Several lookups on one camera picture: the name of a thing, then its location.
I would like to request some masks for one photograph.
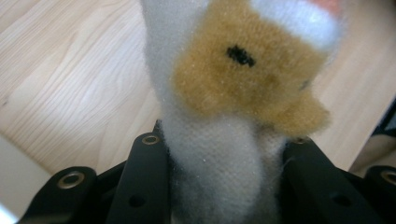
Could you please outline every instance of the brown fur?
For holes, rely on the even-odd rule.
[[[234,46],[245,49],[255,64],[231,59],[227,49]],[[286,135],[303,136],[328,117],[307,85],[327,56],[261,20],[246,0],[214,0],[176,62],[171,82],[198,116],[237,113]]]

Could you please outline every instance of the wooden floor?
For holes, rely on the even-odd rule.
[[[160,117],[140,10],[137,0],[0,0],[0,134],[51,173],[126,160]],[[344,169],[396,94],[393,1],[356,0],[347,13],[315,83],[332,125],[313,136]]]

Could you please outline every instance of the teddy bear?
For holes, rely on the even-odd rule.
[[[278,223],[281,154],[329,112],[312,81],[342,33],[339,0],[141,0],[162,107],[173,223]]]

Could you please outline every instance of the stuffed toy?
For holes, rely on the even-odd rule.
[[[277,223],[288,139],[329,113],[311,83],[341,34],[338,0],[141,0],[146,61],[176,168],[173,223]]]

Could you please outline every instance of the wood grain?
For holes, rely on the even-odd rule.
[[[137,0],[0,0],[0,133],[51,173],[126,160],[160,116],[140,10]],[[355,1],[348,13],[315,84],[332,126],[313,136],[344,169],[396,92],[392,1]]]

